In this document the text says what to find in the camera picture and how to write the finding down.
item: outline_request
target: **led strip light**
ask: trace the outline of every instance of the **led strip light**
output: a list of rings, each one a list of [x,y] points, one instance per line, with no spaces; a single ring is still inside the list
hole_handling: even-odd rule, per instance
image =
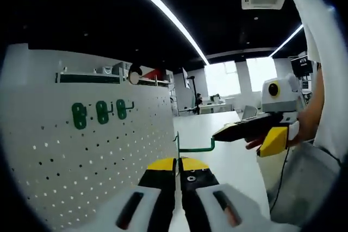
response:
[[[202,58],[202,60],[209,65],[209,62],[202,50],[199,48],[195,40],[192,38],[190,33],[186,30],[186,28],[181,24],[179,19],[173,14],[172,11],[161,1],[161,0],[151,0],[172,22],[176,27],[181,31],[181,33],[186,37],[186,39],[191,43],[191,45],[196,49],[198,55]]]
[[[303,28],[303,25],[301,24],[292,34],[289,36],[288,39],[286,39],[277,49],[274,50],[273,53],[269,57],[273,57],[280,49],[282,49],[292,38],[294,38],[295,35],[298,34],[299,31],[301,31]]]

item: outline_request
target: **ceiling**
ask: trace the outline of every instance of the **ceiling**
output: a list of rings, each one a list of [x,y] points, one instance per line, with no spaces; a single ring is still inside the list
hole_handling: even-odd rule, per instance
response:
[[[212,57],[210,63],[269,55],[301,24],[292,0],[285,0],[281,10],[242,10],[241,0],[162,1]],[[5,5],[5,44],[27,42],[31,49],[89,53],[170,70],[204,65],[149,0],[6,0]],[[304,50],[302,31],[275,58]],[[228,55],[214,55],[224,52]]]

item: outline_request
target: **shelf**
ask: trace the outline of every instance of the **shelf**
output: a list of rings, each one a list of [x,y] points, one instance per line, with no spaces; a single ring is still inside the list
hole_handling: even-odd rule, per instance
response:
[[[119,84],[120,76],[102,73],[56,73],[56,83],[105,83]]]
[[[123,81],[122,77],[115,74],[102,74],[102,73],[80,73],[80,72],[61,72],[55,74],[56,83],[106,83],[106,84],[119,84]],[[140,78],[138,85],[150,85],[168,87],[173,84],[169,81],[156,81],[147,78]]]

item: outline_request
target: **white table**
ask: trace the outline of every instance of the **white table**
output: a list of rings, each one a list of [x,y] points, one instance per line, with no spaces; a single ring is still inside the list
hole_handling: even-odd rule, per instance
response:
[[[227,103],[221,103],[221,104],[208,104],[208,105],[199,105],[200,109],[201,109],[201,114],[206,114],[206,112],[204,111],[209,111],[208,113],[211,113],[211,109],[213,109],[214,112],[216,112],[216,109],[220,109],[220,108],[229,108],[230,110],[232,110],[232,105],[231,104],[227,104]],[[186,112],[186,111],[192,111],[194,108],[187,108],[184,110],[180,110],[179,112]]]
[[[210,138],[225,123],[239,121],[235,111],[217,114],[175,117],[174,128],[180,134],[181,148],[210,147]],[[260,206],[262,215],[270,218],[266,188],[255,150],[247,151],[244,140],[216,142],[215,149],[203,153],[181,153],[203,161],[209,165],[220,184],[228,183],[238,189]],[[184,211],[178,209],[172,219],[170,232],[190,231]]]

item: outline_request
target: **pegboard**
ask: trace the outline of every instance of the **pegboard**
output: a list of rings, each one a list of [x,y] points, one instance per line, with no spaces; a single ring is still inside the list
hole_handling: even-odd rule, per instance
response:
[[[95,105],[134,102],[99,124]],[[72,105],[87,109],[86,128],[73,123]],[[23,86],[0,93],[5,156],[24,199],[54,230],[78,228],[98,206],[138,184],[147,165],[176,157],[169,91],[129,84]]]

